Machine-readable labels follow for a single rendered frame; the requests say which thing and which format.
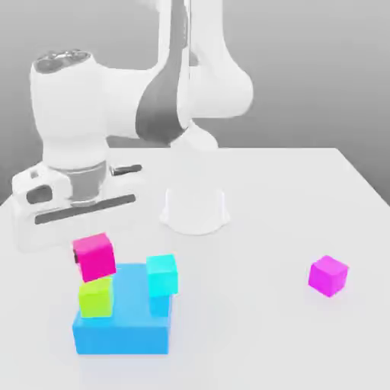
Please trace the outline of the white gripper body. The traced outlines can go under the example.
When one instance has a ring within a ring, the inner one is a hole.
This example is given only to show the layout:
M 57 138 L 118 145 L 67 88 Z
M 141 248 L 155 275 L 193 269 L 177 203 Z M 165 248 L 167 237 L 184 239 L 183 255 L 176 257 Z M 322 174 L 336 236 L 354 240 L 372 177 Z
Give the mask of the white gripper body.
M 142 205 L 140 196 L 129 194 L 92 206 L 26 213 L 14 201 L 15 244 L 20 251 L 39 251 L 75 239 L 126 229 L 136 221 Z

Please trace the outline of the small pink cube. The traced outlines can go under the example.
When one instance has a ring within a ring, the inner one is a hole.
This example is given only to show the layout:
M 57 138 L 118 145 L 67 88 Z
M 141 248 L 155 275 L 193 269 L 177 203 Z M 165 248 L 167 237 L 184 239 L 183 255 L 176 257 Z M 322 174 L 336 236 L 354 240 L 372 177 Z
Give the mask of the small pink cube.
M 72 250 L 85 283 L 117 272 L 113 245 L 105 233 L 74 240 Z

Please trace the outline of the small lime green cube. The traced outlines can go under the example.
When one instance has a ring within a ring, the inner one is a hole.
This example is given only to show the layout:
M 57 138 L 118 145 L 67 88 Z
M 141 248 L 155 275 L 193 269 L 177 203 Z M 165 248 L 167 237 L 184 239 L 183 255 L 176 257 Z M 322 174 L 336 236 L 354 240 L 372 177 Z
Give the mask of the small lime green cube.
M 83 318 L 108 318 L 113 313 L 113 278 L 102 277 L 83 283 L 78 291 Z

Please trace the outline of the small cyan cube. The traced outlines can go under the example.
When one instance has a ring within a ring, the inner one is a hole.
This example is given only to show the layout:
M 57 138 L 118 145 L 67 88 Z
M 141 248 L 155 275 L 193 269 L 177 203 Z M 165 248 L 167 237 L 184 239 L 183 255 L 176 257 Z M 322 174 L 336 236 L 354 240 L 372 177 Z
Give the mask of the small cyan cube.
M 146 258 L 149 296 L 152 298 L 178 293 L 177 264 L 173 254 Z

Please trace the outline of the small blue cube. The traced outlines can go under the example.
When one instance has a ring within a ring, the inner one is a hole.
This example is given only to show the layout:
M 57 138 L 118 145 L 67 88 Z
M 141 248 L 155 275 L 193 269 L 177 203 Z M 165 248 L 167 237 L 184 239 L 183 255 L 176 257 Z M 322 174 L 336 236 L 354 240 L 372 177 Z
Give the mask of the small blue cube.
M 152 317 L 167 318 L 171 314 L 171 295 L 149 298 L 149 311 Z

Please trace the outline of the small magenta cube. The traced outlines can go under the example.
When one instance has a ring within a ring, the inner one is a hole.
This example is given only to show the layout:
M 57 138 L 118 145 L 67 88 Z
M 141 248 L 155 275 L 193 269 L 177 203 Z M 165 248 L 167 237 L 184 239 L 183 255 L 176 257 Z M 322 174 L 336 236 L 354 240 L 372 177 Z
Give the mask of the small magenta cube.
M 311 265 L 308 285 L 321 294 L 332 297 L 344 288 L 348 270 L 346 264 L 331 256 L 323 256 Z

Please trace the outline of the large blue box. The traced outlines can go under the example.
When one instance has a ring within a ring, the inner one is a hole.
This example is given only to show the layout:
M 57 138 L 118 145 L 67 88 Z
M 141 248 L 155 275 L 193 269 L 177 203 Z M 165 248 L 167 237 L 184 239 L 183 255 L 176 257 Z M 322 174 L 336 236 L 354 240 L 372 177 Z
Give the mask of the large blue box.
M 72 325 L 77 353 L 85 355 L 167 354 L 171 315 L 152 317 L 145 264 L 121 264 L 113 276 L 113 313 L 83 318 Z

